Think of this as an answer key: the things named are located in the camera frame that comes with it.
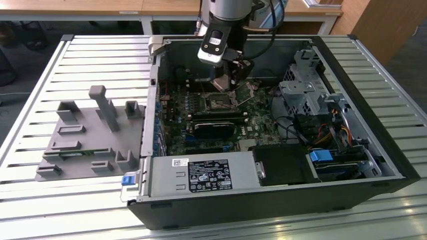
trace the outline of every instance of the black cable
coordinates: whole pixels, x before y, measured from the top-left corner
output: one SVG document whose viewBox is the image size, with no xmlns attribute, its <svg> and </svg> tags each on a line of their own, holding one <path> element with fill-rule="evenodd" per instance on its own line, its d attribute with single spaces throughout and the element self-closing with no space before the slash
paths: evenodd
<svg viewBox="0 0 427 240">
<path fill-rule="evenodd" d="M 199 20 L 202 20 L 202 3 L 203 3 L 203 0 L 200 0 L 200 5 L 199 5 L 199 14 L 198 14 Z"/>
<path fill-rule="evenodd" d="M 266 46 L 266 48 L 256 54 L 254 54 L 252 56 L 243 56 L 243 60 L 252 60 L 252 59 L 256 59 L 260 55 L 263 55 L 268 49 L 271 48 L 271 46 L 274 45 L 275 43 L 275 39 L 276 39 L 276 29 L 279 27 L 279 25 L 282 25 L 282 23 L 278 24 L 278 19 L 276 19 L 276 11 L 275 11 L 275 6 L 274 6 L 274 1 L 272 0 L 268 0 L 270 1 L 270 10 L 271 10 L 271 16 L 272 16 L 272 25 L 275 28 L 275 30 L 272 31 L 272 34 L 271 34 L 271 40 Z"/>
<path fill-rule="evenodd" d="M 279 0 L 279 5 L 280 5 L 280 10 L 282 10 L 282 16 L 280 16 L 280 20 L 279 20 L 279 24 L 275 25 L 275 22 L 272 22 L 272 28 L 268 29 L 270 32 L 278 30 L 278 28 L 280 28 L 284 20 L 286 20 L 286 6 L 283 4 L 283 0 Z M 275 8 L 272 7 L 272 11 L 274 11 L 274 16 L 276 16 L 276 11 Z"/>
</svg>

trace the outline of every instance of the sticker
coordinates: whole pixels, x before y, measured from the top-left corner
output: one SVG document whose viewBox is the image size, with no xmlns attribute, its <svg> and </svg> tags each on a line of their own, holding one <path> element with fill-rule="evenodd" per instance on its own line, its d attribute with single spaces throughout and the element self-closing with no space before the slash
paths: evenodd
<svg viewBox="0 0 427 240">
<path fill-rule="evenodd" d="M 228 160 L 191 161 L 188 182 L 192 193 L 234 189 Z"/>
<path fill-rule="evenodd" d="M 183 167 L 188 165 L 188 158 L 172 159 L 172 167 Z"/>
<path fill-rule="evenodd" d="M 119 14 L 139 14 L 137 11 L 119 11 Z"/>
</svg>

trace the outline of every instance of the table leg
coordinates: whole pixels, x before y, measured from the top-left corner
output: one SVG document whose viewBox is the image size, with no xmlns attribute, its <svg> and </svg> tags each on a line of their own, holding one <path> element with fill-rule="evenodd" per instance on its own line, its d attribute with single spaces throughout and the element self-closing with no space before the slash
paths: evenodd
<svg viewBox="0 0 427 240">
<path fill-rule="evenodd" d="M 152 21 L 153 21 L 152 16 L 140 17 L 140 24 L 141 24 L 141 30 L 144 31 L 144 35 L 153 35 Z"/>
<path fill-rule="evenodd" d="M 336 16 L 327 16 L 324 17 L 324 22 L 322 23 L 320 29 L 319 29 L 319 35 L 330 35 L 335 21 Z"/>
</svg>

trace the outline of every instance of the gray post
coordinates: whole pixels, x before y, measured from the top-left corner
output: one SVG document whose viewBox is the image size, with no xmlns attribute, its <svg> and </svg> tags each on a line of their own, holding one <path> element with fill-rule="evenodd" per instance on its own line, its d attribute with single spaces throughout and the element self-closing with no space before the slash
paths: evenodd
<svg viewBox="0 0 427 240">
<path fill-rule="evenodd" d="M 99 110 L 107 121 L 109 130 L 112 132 L 119 131 L 119 124 L 116 121 L 116 109 L 113 103 L 105 98 L 105 87 L 103 85 L 91 86 L 88 90 L 88 96 L 97 103 Z"/>
</svg>

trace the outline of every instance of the motherboard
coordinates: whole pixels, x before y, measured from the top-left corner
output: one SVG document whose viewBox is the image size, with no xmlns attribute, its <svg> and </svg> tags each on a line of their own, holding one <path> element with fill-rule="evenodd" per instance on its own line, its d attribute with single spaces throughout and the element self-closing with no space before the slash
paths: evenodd
<svg viewBox="0 0 427 240">
<path fill-rule="evenodd" d="M 271 117 L 271 87 L 248 80 L 231 92 L 210 82 L 187 82 L 160 91 L 167 155 L 248 151 L 280 143 Z"/>
</svg>

